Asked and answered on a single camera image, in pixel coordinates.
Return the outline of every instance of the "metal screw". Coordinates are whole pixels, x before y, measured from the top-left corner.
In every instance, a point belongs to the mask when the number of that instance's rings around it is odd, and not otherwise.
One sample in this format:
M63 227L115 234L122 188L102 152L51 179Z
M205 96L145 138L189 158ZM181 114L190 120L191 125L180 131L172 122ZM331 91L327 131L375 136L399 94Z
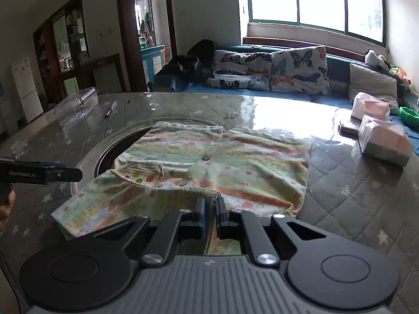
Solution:
M260 254L256 260L263 265L273 265L278 262L277 257L272 254Z
M162 263L163 256L159 254L146 254L142 257L142 260L147 264L156 265Z

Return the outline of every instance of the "throw pillow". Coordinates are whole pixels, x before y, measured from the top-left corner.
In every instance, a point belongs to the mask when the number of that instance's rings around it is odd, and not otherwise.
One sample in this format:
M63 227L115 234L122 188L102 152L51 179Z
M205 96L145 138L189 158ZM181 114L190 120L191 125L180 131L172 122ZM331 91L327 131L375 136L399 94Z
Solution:
M262 75L246 75L238 71L230 71L230 73L227 74L217 74L217 71L219 70L213 71L207 79L208 87L269 91L269 79Z
M212 68L234 70L246 75L263 75L269 78L272 68L271 53L237 53L216 50Z
M396 79L356 64L349 65L349 72L348 95L351 103L354 102L354 98L359 92L364 92L387 102L391 114L399 113Z
M208 87L269 91L272 56L269 53L237 53L217 50Z
M330 95L326 49L293 48L272 53L272 91Z

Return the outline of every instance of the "window frame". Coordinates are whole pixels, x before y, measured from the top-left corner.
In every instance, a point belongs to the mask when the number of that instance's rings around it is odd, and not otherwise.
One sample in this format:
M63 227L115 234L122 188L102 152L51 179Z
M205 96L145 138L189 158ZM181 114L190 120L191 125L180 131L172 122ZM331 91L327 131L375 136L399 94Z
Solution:
M385 47L386 41L387 41L387 11L386 11L386 5L385 0L382 0L382 6L383 6L383 41L376 41L374 39L371 39L369 37L365 37L363 35L355 34L348 31L348 0L344 0L344 6L345 6L345 31L335 30L333 28L327 28L327 27L321 27L316 25L309 25L305 23L300 22L300 0L297 0L297 22L291 22L291 21L277 21L277 20L259 20L253 18L253 10L252 10L252 0L247 0L249 5L249 22L250 23L271 23L271 24L277 24L277 25L291 25L291 26L302 26L302 27L308 27L308 28L315 28L320 30L327 30L333 33L348 35L350 37L354 37L357 39L361 39L364 41L367 41L369 43L373 43L375 45L379 45L382 47Z

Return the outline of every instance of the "blue cabinet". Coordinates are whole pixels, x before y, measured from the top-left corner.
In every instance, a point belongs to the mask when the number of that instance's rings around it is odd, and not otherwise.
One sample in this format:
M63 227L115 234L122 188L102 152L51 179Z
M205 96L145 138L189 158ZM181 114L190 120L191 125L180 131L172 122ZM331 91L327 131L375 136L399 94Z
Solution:
M148 47L141 50L142 65L146 82L154 83L154 75L164 66L164 45Z

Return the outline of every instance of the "round black pad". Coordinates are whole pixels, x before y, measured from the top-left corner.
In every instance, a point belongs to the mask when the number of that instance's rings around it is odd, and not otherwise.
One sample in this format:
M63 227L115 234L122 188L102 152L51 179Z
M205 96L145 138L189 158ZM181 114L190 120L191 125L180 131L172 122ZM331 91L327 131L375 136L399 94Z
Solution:
M399 284L390 258L333 234L297 242L286 277L303 297L340 310L388 304Z
M88 238L40 251L20 270L28 300L56 311L103 305L129 285L133 268L114 241Z
M370 273L368 262L351 255L335 255L321 264L323 274L336 282L355 283L364 280Z
M60 257L49 266L51 276L63 283L86 281L97 271L98 263L93 258L83 255Z

